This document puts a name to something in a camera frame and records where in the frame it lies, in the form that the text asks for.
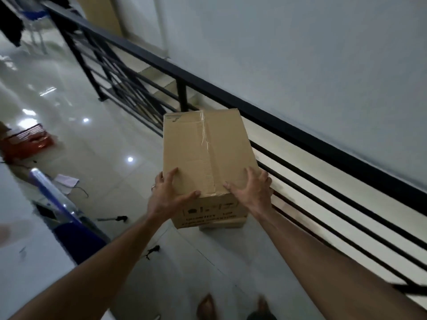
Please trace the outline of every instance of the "black metal railing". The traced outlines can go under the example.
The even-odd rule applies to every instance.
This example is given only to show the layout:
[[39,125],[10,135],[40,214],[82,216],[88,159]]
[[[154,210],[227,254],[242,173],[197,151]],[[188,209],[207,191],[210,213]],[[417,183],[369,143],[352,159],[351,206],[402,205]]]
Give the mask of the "black metal railing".
[[[253,121],[254,123],[257,123],[259,126],[267,129],[268,131],[271,131],[272,133],[291,142],[292,144],[299,146],[310,154],[328,162],[332,166],[387,194],[397,201],[400,201],[408,207],[418,211],[422,215],[427,216],[427,211],[425,208],[427,194],[425,192],[420,191],[419,189],[416,189],[358,160],[357,158],[342,152],[341,150],[303,132],[300,129],[297,129],[296,127],[278,119],[277,117],[272,116],[258,107],[255,107],[252,104],[245,102],[242,99],[218,88],[217,86],[212,85],[209,82],[202,80],[199,77],[177,67],[167,60],[164,60],[148,52],[147,50],[138,47],[128,40],[114,36],[109,32],[90,24],[82,17],[79,17],[78,15],[63,9],[52,2],[46,2],[45,6],[51,16],[51,19],[55,22],[66,43],[76,57],[78,63],[82,67],[85,74],[88,76],[88,79],[97,92],[99,99],[104,101],[109,98],[158,135],[162,136],[164,113],[198,110],[198,108],[188,103],[187,87],[190,87],[227,108],[238,108],[243,117]],[[78,33],[67,30],[67,27],[70,26],[70,23],[78,27]],[[163,74],[173,77],[176,80],[177,95],[128,68],[120,60],[120,58],[117,57],[115,52],[111,49],[110,45],[120,48],[128,54],[131,54],[141,61],[158,69]],[[152,95],[147,90],[146,86],[148,85],[166,94],[179,105],[174,107],[173,105],[170,105],[167,102]],[[286,167],[300,177],[316,185],[318,188],[333,195],[336,199],[339,199],[350,207],[358,210],[365,216],[380,223],[382,226],[387,227],[389,230],[427,251],[427,243],[420,238],[414,236],[394,223],[382,218],[360,203],[357,203],[354,200],[346,197],[339,191],[317,180],[313,176],[283,160],[274,153],[266,150],[259,144],[251,141],[251,145],[255,150],[258,150],[260,153],[276,161],[281,166]],[[427,271],[427,265],[424,262],[389,242],[366,226],[363,226],[362,224],[353,220],[348,215],[324,202],[322,199],[279,174],[269,166],[264,165],[261,162],[258,163],[262,169],[269,172],[272,176],[281,182],[303,194],[305,197],[325,208],[335,216],[339,217],[341,220],[344,220],[354,228],[375,239],[384,247],[387,247],[394,253],[405,258],[407,261],[413,263],[418,268]],[[417,283],[414,279],[411,279],[411,276],[408,274],[402,274],[400,271],[396,270],[394,267],[387,264],[365,248],[348,239],[338,230],[318,219],[312,213],[303,209],[295,202],[286,198],[284,195],[280,194],[279,192],[275,192],[274,194],[276,197],[298,210],[302,215],[305,215],[310,220],[314,221],[319,226],[334,234],[336,237],[355,248],[357,251],[364,254],[366,257],[405,282],[405,284],[393,284],[396,289],[405,294],[427,296],[427,286]],[[277,206],[274,206],[274,208],[281,215],[289,219],[297,226],[301,227],[303,230],[317,238],[319,241],[323,242],[325,245],[339,251],[330,242],[323,239],[314,231],[303,225],[300,221],[288,215]]]

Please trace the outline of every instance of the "red crate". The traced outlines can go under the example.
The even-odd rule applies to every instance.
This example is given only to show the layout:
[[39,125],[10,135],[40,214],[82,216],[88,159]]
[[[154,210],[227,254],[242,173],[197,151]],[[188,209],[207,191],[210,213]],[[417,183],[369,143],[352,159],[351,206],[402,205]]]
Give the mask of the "red crate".
[[0,150],[5,162],[23,160],[53,145],[51,135],[41,124],[0,140]]

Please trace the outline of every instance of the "tiled floor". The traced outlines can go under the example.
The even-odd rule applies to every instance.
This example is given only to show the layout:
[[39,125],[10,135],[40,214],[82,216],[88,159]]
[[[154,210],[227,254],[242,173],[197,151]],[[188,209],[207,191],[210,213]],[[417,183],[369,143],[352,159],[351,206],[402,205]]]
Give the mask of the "tiled floor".
[[[69,197],[89,217],[125,214],[131,224],[145,213],[162,168],[162,139],[114,103],[99,102],[63,40],[54,30],[44,36],[47,56],[0,40],[0,121],[11,128],[42,123],[58,145],[25,163],[52,177],[79,178],[89,198],[77,188]],[[111,237],[129,226],[98,225]],[[158,313],[194,319],[209,292],[221,319],[245,319],[259,294],[267,296],[278,319],[322,318],[252,218],[242,229],[203,232],[176,230],[167,222],[148,248],[155,243],[161,252],[138,262],[112,307],[119,320]]]
[[[113,238],[145,213],[154,176],[162,168],[162,139],[114,103],[99,102],[58,33],[51,30],[45,32],[44,37],[47,56],[31,47],[29,51],[26,47],[15,49],[0,37],[0,121],[11,128],[37,121],[56,137],[55,148],[34,157],[36,163],[31,159],[26,164],[37,166],[53,177],[61,173],[79,178],[79,186],[88,192],[89,198],[74,189],[70,199],[89,217],[128,215],[129,224],[98,223]],[[129,56],[119,56],[137,72],[146,67]],[[215,106],[203,97],[200,97],[200,103]],[[427,241],[426,217],[254,123],[244,122],[251,140]],[[280,174],[427,262],[427,252],[261,153],[255,151],[255,154]],[[274,179],[273,186],[406,276],[427,284],[427,274],[420,268],[373,242],[279,180]],[[293,217],[385,280],[401,282],[284,202],[276,200],[276,204],[286,207]],[[118,320],[151,319],[158,313],[163,319],[194,319],[198,301],[208,292],[216,300],[221,319],[245,319],[254,309],[259,294],[267,297],[278,319],[323,318],[252,218],[242,229],[202,232],[198,228],[176,230],[171,222],[167,222],[148,248],[156,243],[161,246],[161,252],[150,255],[151,260],[138,262],[112,307]],[[427,308],[426,300],[417,301]]]

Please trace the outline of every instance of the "finger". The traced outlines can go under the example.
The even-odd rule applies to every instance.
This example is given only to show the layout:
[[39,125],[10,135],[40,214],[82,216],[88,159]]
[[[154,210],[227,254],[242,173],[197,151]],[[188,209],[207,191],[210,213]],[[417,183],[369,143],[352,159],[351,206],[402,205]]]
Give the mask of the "finger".
[[268,178],[268,173],[264,170],[261,170],[261,175],[260,175],[261,182],[267,181],[267,178]]
[[155,184],[163,183],[163,172],[160,172],[157,174],[156,178],[154,179]]
[[222,186],[225,187],[227,190],[230,191],[230,193],[232,193],[234,195],[239,190],[233,183],[227,182],[227,181],[224,182],[224,184]]
[[176,198],[176,200],[178,201],[179,205],[184,205],[184,204],[190,203],[194,199],[197,199],[200,196],[200,193],[201,192],[199,190],[193,191],[188,194],[180,195],[179,197]]
[[178,167],[175,167],[172,171],[168,172],[168,174],[166,175],[164,181],[165,182],[172,182],[173,181],[173,177],[175,176],[176,172],[178,172]]
[[250,166],[245,168],[246,173],[248,174],[248,180],[252,180],[253,178],[257,177],[255,170]]

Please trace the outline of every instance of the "railing post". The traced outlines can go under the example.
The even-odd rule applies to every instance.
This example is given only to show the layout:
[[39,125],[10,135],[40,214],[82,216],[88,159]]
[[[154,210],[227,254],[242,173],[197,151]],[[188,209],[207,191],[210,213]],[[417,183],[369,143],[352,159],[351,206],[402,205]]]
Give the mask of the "railing post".
[[188,111],[187,88],[181,80],[176,80],[176,90],[178,92],[178,101],[181,112]]
[[71,52],[73,53],[74,57],[77,59],[78,63],[80,64],[81,68],[83,69],[83,71],[85,72],[86,76],[88,77],[90,83],[92,84],[93,88],[95,89],[95,91],[97,92],[98,96],[99,96],[99,101],[103,102],[105,100],[108,99],[108,96],[106,96],[104,94],[104,92],[101,91],[101,88],[99,87],[99,84],[97,82],[97,80],[95,80],[94,76],[92,75],[91,70],[87,67],[85,60],[83,59],[82,54],[79,52],[74,40],[72,39],[72,37],[70,37],[69,35],[67,35],[63,28],[60,27],[60,25],[58,25],[58,22],[62,22],[63,20],[61,20],[61,18],[56,19],[56,15],[55,13],[53,13],[52,11],[50,11],[50,9],[48,8],[47,11],[49,12],[50,17],[52,18],[53,22],[55,22],[56,27],[58,28],[61,36],[64,38],[65,42],[67,43],[68,47],[70,48]]

